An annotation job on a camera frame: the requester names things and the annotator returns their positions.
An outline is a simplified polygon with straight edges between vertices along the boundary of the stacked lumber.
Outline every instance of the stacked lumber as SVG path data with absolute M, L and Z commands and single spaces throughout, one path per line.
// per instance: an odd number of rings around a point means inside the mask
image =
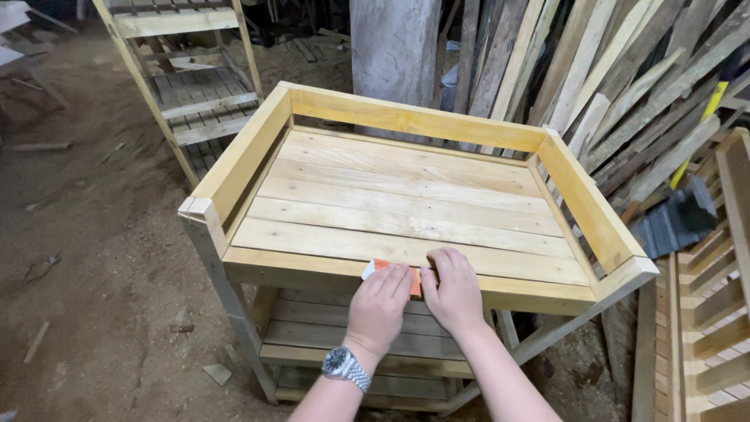
M 447 26 L 460 2 L 446 2 Z M 749 14 L 750 0 L 463 0 L 454 112 L 557 131 L 628 221 L 745 110 Z

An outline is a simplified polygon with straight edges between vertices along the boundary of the left hand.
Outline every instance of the left hand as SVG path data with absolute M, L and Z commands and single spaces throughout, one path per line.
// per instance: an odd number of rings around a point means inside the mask
M 411 286 L 409 266 L 390 264 L 372 273 L 352 298 L 342 344 L 370 375 L 401 332 Z

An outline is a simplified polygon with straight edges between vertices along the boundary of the watch face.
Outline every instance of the watch face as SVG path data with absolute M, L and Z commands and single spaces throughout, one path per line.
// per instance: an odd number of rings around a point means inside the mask
M 323 371 L 334 372 L 336 369 L 341 368 L 341 365 L 347 360 L 346 358 L 348 354 L 349 351 L 343 347 L 337 347 L 331 350 L 328 355 L 325 356 L 326 359 L 323 361 Z

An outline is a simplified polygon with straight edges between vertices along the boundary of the wristwatch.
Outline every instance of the wristwatch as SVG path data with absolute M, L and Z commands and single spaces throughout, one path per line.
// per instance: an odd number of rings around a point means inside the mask
M 362 393 L 367 393 L 372 382 L 372 378 L 362 369 L 357 358 L 346 346 L 336 347 L 328 352 L 321 370 L 326 378 L 353 382 Z

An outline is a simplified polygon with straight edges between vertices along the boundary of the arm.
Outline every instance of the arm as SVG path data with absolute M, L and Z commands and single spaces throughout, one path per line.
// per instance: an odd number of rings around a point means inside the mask
M 440 287 L 421 269 L 424 301 L 435 319 L 458 343 L 479 383 L 493 420 L 516 422 L 560 418 L 516 365 L 482 317 L 482 293 L 467 257 L 453 248 L 429 251 Z
M 352 298 L 349 326 L 341 344 L 352 351 L 370 377 L 401 332 L 411 286 L 409 266 L 391 264 L 370 275 Z M 321 375 L 289 421 L 354 420 L 363 396 L 353 382 Z

